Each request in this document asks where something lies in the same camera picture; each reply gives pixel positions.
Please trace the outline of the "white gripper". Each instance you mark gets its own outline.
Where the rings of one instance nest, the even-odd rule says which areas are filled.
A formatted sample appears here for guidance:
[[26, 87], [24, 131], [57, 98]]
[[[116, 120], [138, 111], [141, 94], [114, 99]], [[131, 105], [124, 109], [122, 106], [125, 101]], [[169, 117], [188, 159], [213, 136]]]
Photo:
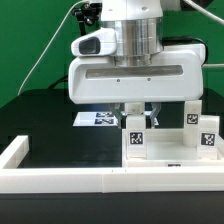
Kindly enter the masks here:
[[126, 128], [120, 103], [145, 104], [146, 125], [156, 126], [159, 102], [191, 101], [203, 94], [202, 44], [166, 46], [151, 63], [118, 67], [109, 57], [80, 57], [69, 67], [68, 90], [76, 104], [111, 103], [110, 110], [120, 129]]

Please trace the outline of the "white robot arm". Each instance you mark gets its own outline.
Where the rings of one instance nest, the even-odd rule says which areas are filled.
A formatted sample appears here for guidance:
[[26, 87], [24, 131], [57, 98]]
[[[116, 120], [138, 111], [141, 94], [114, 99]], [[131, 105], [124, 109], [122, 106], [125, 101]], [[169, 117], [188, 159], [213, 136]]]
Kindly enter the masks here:
[[68, 74], [69, 97], [76, 104], [109, 103], [114, 114], [125, 105], [126, 128], [145, 130], [145, 104], [155, 119], [163, 102], [194, 102], [203, 94], [205, 45], [162, 35], [166, 11], [207, 10], [214, 0], [89, 0], [86, 20], [100, 28], [71, 44], [75, 59]]

